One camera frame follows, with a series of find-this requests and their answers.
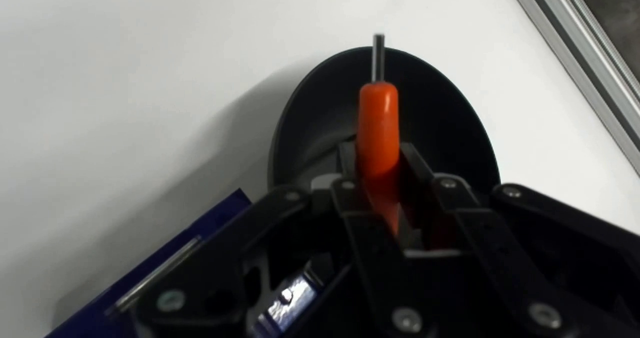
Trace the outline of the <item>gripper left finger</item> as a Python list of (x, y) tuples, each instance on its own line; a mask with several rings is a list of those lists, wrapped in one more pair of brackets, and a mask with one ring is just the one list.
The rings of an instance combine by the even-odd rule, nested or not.
[(400, 293), (387, 293), (405, 260), (387, 216), (396, 207), (373, 188), (395, 181), (397, 139), (357, 140), (355, 175), (324, 189), (270, 191), (137, 301), (135, 318), (153, 338), (251, 338), (259, 316), (319, 258), (330, 264), (320, 293), (281, 338), (391, 338)]

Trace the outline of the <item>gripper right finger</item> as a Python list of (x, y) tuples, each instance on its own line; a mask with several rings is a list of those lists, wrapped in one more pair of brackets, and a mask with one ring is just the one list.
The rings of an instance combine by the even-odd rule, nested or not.
[(522, 185), (477, 194), (400, 149), (400, 192), (427, 253), (474, 262), (489, 335), (640, 338), (640, 236)]

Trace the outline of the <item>orange handled wrench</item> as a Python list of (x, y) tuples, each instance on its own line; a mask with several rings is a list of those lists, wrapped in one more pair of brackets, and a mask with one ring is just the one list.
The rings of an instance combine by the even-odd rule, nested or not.
[(385, 35), (375, 33), (372, 42), (371, 79), (359, 90), (356, 166), (374, 211), (396, 236), (400, 222), (399, 93), (385, 78)]

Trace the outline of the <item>black bowl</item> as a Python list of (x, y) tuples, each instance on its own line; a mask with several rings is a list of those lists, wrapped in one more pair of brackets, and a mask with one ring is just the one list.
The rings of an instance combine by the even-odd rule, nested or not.
[[(371, 79), (372, 49), (355, 47), (318, 63), (290, 95), (269, 150), (267, 186), (308, 188), (339, 171), (338, 147), (357, 131), (359, 92)], [(482, 121), (446, 75), (413, 54), (388, 48), (385, 77), (398, 89), (399, 130), (439, 173), (488, 194), (501, 181)]]

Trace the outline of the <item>dark blue box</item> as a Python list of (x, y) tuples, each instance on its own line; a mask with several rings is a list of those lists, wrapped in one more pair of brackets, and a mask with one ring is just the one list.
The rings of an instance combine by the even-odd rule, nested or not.
[[(131, 315), (138, 297), (160, 274), (173, 268), (204, 240), (251, 204), (237, 189), (190, 226), (143, 260), (45, 338), (146, 338)], [(282, 338), (302, 311), (317, 297), (322, 282), (311, 266), (294, 278), (254, 325), (254, 338)]]

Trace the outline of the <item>aluminium frame rail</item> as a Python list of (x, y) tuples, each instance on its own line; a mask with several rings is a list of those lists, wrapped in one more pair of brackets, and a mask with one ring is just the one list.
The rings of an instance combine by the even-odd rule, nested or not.
[(640, 176), (640, 0), (517, 0)]

